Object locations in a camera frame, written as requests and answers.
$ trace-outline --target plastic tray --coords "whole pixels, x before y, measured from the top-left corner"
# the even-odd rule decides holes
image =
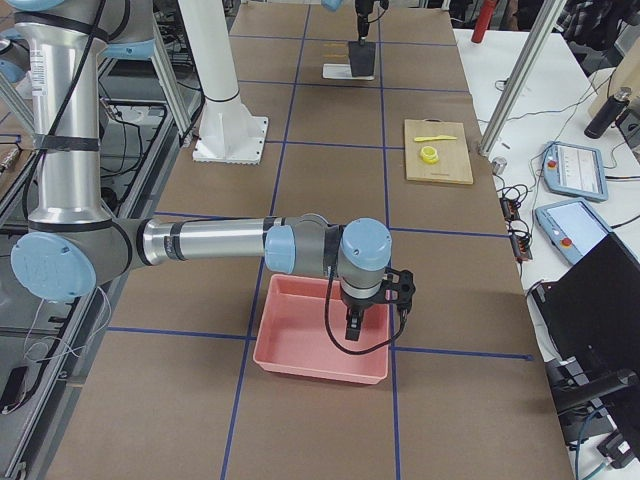
[[[376,384],[388,372],[388,347],[366,355],[338,350],[324,326],[327,281],[274,275],[269,283],[253,360],[270,372]],[[347,313],[336,281],[331,291],[329,319],[336,339],[351,350],[363,350],[389,338],[389,307],[374,305],[365,312],[358,342],[344,339]]]

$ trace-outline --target metal base plate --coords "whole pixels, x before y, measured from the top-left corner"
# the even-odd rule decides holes
[[[261,125],[262,134],[259,137],[247,138],[240,148],[229,152],[227,155],[217,155],[208,146],[207,138],[201,138],[196,143],[196,148],[193,151],[193,160],[196,162],[240,163],[245,165],[257,165],[260,163],[269,128],[269,119],[267,117],[254,117],[254,119]]]
[[[322,66],[322,78],[329,80],[366,80],[371,81],[375,77],[369,75],[366,77],[354,77],[351,75],[351,66],[348,64],[325,63]]]

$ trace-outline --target blue joint cap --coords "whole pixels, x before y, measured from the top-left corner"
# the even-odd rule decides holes
[[[142,42],[112,43],[107,46],[104,56],[117,60],[148,60],[155,53],[155,40]]]
[[[18,240],[11,250],[11,268],[27,290],[53,302],[69,302],[96,286],[96,272],[86,255],[53,233],[32,232]]]
[[[13,62],[0,60],[0,72],[5,76],[9,83],[19,82],[27,74],[22,68]]]
[[[15,28],[7,28],[0,32],[0,37],[4,37],[7,40],[24,40],[24,37]]]
[[[373,218],[360,218],[345,227],[340,247],[354,266],[375,272],[391,260],[391,233]]]
[[[267,231],[264,261],[272,272],[293,272],[296,264],[296,240],[291,226],[271,227]]]
[[[61,5],[66,0],[6,0],[13,8],[26,12],[42,12]]]
[[[330,12],[335,12],[342,5],[342,0],[322,0],[322,6]]]

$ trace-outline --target label sticker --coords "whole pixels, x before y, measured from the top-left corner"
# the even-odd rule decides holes
[[[44,54],[40,50],[31,50],[31,87],[34,97],[47,94],[46,65]]]

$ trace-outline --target wooden cutting board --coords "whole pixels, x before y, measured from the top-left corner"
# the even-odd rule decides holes
[[[414,142],[415,137],[452,135],[457,140]],[[438,151],[440,161],[429,165],[420,158],[420,149],[431,146]],[[404,121],[404,152],[407,180],[421,182],[473,184],[469,151],[461,123],[430,122],[426,120]]]

